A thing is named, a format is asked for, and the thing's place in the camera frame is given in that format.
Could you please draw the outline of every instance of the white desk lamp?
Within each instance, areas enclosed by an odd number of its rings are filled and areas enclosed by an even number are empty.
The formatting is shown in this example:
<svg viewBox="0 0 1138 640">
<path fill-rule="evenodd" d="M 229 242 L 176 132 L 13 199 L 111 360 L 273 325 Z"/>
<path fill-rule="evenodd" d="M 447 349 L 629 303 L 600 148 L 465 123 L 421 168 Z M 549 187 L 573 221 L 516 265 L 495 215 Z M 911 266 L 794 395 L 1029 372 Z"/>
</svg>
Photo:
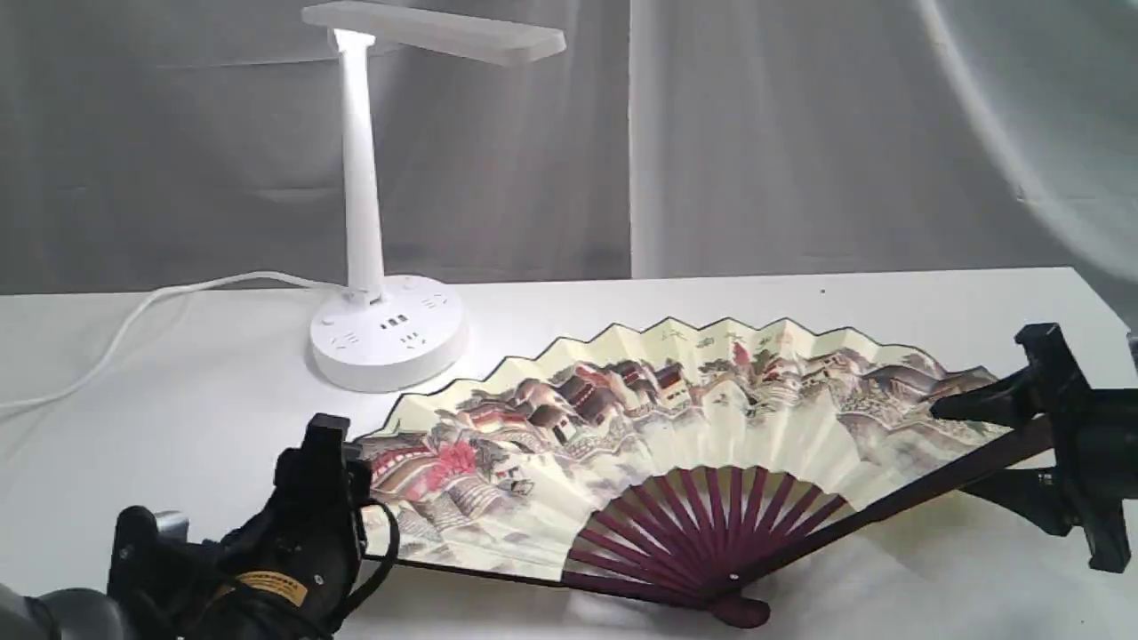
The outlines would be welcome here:
<svg viewBox="0 0 1138 640">
<path fill-rule="evenodd" d="M 344 202 L 348 289 L 310 327 L 320 370 L 343 387 L 387 392 L 426 380 L 465 346 L 462 303 L 451 287 L 419 276 L 385 276 L 376 157 L 368 97 L 368 47 L 401 44 L 510 66 L 566 48 L 560 30 L 370 2 L 329 2 L 304 22 L 332 30 L 344 110 Z"/>
</svg>

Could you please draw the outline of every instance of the lamp base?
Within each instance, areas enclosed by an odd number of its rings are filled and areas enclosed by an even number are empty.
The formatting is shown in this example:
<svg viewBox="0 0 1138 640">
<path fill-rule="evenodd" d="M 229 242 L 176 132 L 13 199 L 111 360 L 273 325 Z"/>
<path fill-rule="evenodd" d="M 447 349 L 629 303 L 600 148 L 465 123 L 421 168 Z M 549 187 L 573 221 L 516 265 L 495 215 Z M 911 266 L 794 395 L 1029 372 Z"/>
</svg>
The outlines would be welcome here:
<svg viewBox="0 0 1138 640">
<path fill-rule="evenodd" d="M 320 371 L 352 391 L 384 393 L 443 372 L 462 355 L 467 323 L 459 294 L 420 276 L 384 278 L 371 304 L 338 295 L 308 329 Z"/>
</svg>

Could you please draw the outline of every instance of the chinese folding fan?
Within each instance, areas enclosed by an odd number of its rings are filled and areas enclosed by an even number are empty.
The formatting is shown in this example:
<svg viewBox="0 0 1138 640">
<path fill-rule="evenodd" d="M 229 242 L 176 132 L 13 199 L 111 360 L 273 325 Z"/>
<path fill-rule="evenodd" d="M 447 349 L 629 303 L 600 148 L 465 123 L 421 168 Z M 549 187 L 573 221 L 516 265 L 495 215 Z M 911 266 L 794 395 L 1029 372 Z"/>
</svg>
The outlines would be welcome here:
<svg viewBox="0 0 1138 640">
<path fill-rule="evenodd" d="M 769 608 L 748 583 L 1046 448 L 930 416 L 993 379 L 853 329 L 668 319 L 405 395 L 358 442 L 402 564 L 757 626 Z M 365 520 L 385 552 L 386 516 Z"/>
</svg>

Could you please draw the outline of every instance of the white cable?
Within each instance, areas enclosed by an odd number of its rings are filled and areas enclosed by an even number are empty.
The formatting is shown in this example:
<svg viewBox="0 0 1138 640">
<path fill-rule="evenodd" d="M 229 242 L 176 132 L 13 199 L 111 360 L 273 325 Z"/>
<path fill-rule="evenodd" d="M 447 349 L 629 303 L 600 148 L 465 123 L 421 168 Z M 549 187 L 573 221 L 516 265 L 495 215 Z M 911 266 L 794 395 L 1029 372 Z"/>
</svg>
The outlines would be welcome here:
<svg viewBox="0 0 1138 640">
<path fill-rule="evenodd" d="M 9 411 L 11 409 L 24 409 L 28 407 L 35 407 L 39 404 L 47 404 L 49 402 L 63 400 L 64 397 L 67 397 L 68 395 L 83 388 L 84 385 L 94 379 L 94 377 L 98 376 L 107 367 L 107 363 L 110 362 L 110 356 L 114 355 L 115 351 L 118 350 L 118 345 L 119 343 L 123 342 L 123 336 L 126 335 L 126 331 L 131 328 L 131 325 L 133 325 L 134 321 L 138 320 L 139 315 L 142 315 L 142 312 L 145 312 L 147 307 L 149 307 L 155 302 L 175 295 L 191 294 L 205 289 L 213 289 L 225 285 L 232 285 L 233 282 L 241 282 L 244 280 L 259 280 L 259 279 L 279 280 L 281 282 L 295 285 L 297 287 L 305 287 L 310 289 L 333 289 L 333 290 L 347 289 L 347 287 L 344 287 L 343 285 L 333 285 L 330 282 L 308 280 L 306 278 L 298 278 L 296 276 L 289 276 L 288 273 L 280 273 L 278 271 L 251 271 L 249 273 L 239 273 L 237 276 L 217 278 L 216 280 L 209 280 L 206 282 L 195 282 L 191 285 L 174 285 L 172 287 L 163 287 L 160 289 L 155 289 L 149 294 L 147 294 L 147 296 L 142 298 L 141 302 L 138 303 L 134 310 L 131 311 L 129 315 L 126 315 L 126 319 L 123 320 L 122 325 L 118 326 L 118 330 L 115 331 L 115 337 L 110 338 L 110 342 L 107 344 L 107 347 L 102 351 L 102 356 L 99 358 L 99 361 L 94 363 L 94 367 L 91 367 L 91 369 L 88 370 L 88 372 L 84 374 L 81 378 L 72 383 L 69 386 L 60 391 L 57 391 L 55 393 L 49 393 L 48 395 L 41 395 L 39 397 L 28 397 L 26 400 L 15 400 L 11 402 L 0 403 L 0 411 Z"/>
</svg>

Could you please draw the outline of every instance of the yellow label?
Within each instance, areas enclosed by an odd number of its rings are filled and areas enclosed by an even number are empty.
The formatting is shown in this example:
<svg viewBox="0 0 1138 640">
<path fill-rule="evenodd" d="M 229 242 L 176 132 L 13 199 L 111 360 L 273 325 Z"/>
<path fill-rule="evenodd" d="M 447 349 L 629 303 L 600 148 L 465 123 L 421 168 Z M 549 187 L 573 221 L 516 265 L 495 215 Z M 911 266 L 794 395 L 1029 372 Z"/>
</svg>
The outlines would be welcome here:
<svg viewBox="0 0 1138 640">
<path fill-rule="evenodd" d="M 249 572 L 242 573 L 237 576 L 237 580 L 244 582 L 253 589 L 258 589 L 261 591 L 267 591 L 270 593 L 275 593 L 281 598 L 284 598 L 292 606 L 299 607 L 304 604 L 304 599 L 308 597 L 308 588 L 300 584 L 299 582 L 292 580 L 291 577 L 275 573 L 275 572 Z M 218 592 L 216 598 L 229 593 L 233 589 L 230 586 L 223 586 Z"/>
</svg>

